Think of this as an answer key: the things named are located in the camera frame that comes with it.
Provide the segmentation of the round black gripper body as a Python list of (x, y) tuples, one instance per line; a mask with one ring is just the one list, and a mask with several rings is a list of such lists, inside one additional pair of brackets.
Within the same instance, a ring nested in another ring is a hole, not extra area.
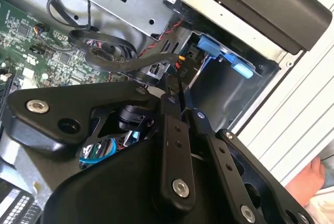
[(178, 213), (155, 203), (157, 152), (151, 140), (137, 143), (64, 181), (51, 195), (44, 223), (241, 223), (211, 163), (192, 159), (196, 203)]

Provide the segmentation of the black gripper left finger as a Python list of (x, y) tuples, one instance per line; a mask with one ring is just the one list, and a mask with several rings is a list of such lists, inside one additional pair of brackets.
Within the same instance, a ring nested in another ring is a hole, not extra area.
[(157, 97), (126, 81), (19, 90), (6, 102), (6, 133), (33, 159), (18, 169), (44, 179), (46, 192), (37, 198), (43, 209), (64, 181), (83, 171), (79, 154), (84, 146), (131, 130), (140, 135), (129, 147), (148, 140), (155, 145), (155, 203), (192, 210), (196, 192), (188, 126), (177, 95)]

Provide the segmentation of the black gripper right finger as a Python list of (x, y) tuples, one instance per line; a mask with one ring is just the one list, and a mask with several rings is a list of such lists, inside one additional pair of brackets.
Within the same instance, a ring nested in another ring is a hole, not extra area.
[(213, 169), (217, 206), (226, 223), (313, 223), (311, 216), (227, 129), (215, 133), (192, 104), (189, 88), (179, 82), (179, 98), (195, 149)]

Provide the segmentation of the person's bare hand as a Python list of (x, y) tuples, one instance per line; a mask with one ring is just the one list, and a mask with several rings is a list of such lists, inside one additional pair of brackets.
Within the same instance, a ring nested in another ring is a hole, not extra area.
[(286, 186), (293, 198), (305, 207), (321, 189), (326, 179), (326, 168), (319, 157), (315, 157)]

